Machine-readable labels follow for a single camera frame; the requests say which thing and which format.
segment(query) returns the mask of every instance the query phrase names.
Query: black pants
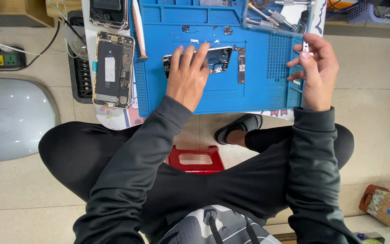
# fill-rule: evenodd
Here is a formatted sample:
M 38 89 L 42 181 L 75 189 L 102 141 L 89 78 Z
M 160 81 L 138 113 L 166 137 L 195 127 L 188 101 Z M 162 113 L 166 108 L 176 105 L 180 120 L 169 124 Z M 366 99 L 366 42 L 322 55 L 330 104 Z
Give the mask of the black pants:
M 344 126 L 335 127 L 334 151 L 340 169 L 353 153 L 354 139 Z M 113 131 L 102 125 L 65 123 L 43 136 L 40 156 L 57 180 L 88 201 L 103 168 L 138 128 Z M 212 175 L 190 174 L 161 164 L 143 205 L 142 231 L 161 235 L 188 213 L 214 204 L 246 214 L 263 226 L 266 219 L 288 207 L 285 190 L 292 137 L 291 126 L 250 131 L 246 146 L 260 154 Z

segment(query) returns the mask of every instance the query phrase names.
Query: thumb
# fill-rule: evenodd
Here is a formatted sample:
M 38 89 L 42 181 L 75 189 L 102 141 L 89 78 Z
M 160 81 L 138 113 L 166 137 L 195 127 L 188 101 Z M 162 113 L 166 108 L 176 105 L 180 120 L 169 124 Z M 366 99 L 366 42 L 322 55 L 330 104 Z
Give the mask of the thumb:
M 300 64 L 305 71 L 306 80 L 320 79 L 317 62 L 310 53 L 306 51 L 300 53 Z

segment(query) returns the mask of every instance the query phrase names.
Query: phone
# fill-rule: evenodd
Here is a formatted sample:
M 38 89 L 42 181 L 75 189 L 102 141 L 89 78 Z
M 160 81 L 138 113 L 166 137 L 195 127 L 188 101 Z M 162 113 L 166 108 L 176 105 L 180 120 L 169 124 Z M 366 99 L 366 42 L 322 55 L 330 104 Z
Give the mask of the phone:
M 215 47 L 210 48 L 205 56 L 204 63 L 210 69 L 210 74 L 224 72 L 228 68 L 228 64 L 230 63 L 231 54 L 233 53 L 233 48 L 230 46 L 227 47 Z M 166 78 L 169 76 L 169 69 L 171 67 L 171 57 L 172 54 L 165 55 L 162 58 L 163 69 L 165 71 Z M 183 54 L 180 56 L 179 67 L 181 64 L 181 59 Z
M 129 107 L 134 51 L 133 37 L 102 30 L 97 32 L 94 104 L 114 108 Z
M 90 23 L 114 30 L 128 30 L 128 0 L 90 0 Z

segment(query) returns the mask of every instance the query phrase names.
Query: left hand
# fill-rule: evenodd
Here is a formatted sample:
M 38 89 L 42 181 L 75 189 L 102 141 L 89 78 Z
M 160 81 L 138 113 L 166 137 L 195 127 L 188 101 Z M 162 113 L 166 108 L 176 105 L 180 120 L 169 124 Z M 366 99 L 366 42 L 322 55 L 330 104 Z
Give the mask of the left hand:
M 208 42 L 201 44 L 191 64 L 195 47 L 188 46 L 181 59 L 180 67 L 179 62 L 183 53 L 183 46 L 179 46 L 172 54 L 166 95 L 192 112 L 195 111 L 199 100 L 201 100 L 204 86 L 210 74 L 210 69 L 203 65 L 209 48 L 210 44 Z

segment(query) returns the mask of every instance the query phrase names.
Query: tiled floor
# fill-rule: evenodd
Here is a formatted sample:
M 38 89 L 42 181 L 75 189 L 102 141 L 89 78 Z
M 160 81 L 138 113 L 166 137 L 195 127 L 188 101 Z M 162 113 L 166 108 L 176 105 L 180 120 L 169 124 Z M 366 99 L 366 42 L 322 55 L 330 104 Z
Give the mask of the tiled floor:
M 50 41 L 53 29 L 1 28 L 0 43 L 16 43 L 39 53 Z M 355 136 L 355 152 L 340 171 L 340 206 L 345 216 L 364 214 L 360 197 L 369 184 L 390 189 L 390 39 L 327 36 L 340 63 L 334 91 L 336 122 Z M 48 53 L 64 51 L 59 34 Z M 73 100 L 67 56 L 44 56 L 28 69 L 0 73 L 0 77 L 34 80 L 48 87 L 56 100 L 62 122 L 98 123 L 93 105 Z M 179 148 L 215 145 L 215 130 L 240 113 L 195 115 L 176 137 Z M 263 128 L 292 125 L 264 117 Z M 256 153 L 234 145 L 220 145 L 230 168 Z M 72 224 L 84 213 L 84 202 L 63 187 L 42 164 L 39 155 L 0 162 L 0 243 L 73 243 Z M 285 223 L 290 210 L 280 212 L 268 224 Z

